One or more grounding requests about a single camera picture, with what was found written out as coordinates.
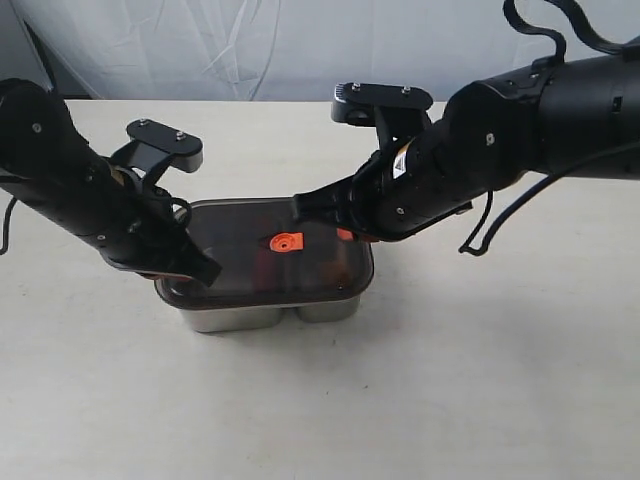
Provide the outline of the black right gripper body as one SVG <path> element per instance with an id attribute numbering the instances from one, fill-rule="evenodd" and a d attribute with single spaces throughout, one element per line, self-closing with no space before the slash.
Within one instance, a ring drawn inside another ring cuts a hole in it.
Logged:
<path id="1" fill-rule="evenodd" d="M 467 186 L 445 162 L 442 138 L 420 134 L 376 151 L 351 176 L 296 194 L 294 218 L 397 242 L 471 210 Z"/>

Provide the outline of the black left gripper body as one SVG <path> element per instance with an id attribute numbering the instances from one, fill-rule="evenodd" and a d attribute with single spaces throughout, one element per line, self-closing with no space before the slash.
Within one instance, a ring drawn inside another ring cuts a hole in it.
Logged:
<path id="1" fill-rule="evenodd" d="M 131 156 L 109 159 L 116 186 L 109 206 L 115 219 L 98 234 L 102 259 L 122 271 L 185 275 L 212 285 L 221 266 L 189 234 L 191 205 L 157 185 L 171 166 L 163 164 L 145 173 L 126 165 Z"/>

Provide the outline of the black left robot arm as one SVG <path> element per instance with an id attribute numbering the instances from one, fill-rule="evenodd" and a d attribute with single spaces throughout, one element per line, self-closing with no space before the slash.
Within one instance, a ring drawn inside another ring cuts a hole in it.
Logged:
<path id="1" fill-rule="evenodd" d="M 200 138 L 142 118 L 128 142 L 97 153 L 64 99 L 28 80 L 1 83 L 1 188 L 98 252 L 110 266 L 145 277 L 214 283 L 218 262 L 188 232 L 192 207 L 159 186 L 170 168 L 202 164 Z"/>

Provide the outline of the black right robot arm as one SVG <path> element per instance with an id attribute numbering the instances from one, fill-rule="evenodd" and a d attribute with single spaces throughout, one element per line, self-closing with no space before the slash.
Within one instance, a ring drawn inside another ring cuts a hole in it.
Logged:
<path id="1" fill-rule="evenodd" d="M 639 65 L 614 56 L 538 64 L 476 80 L 438 119 L 417 87 L 344 83 L 337 123 L 375 129 L 355 173 L 293 199 L 295 216 L 397 242 L 468 210 L 524 174 L 635 180 Z"/>

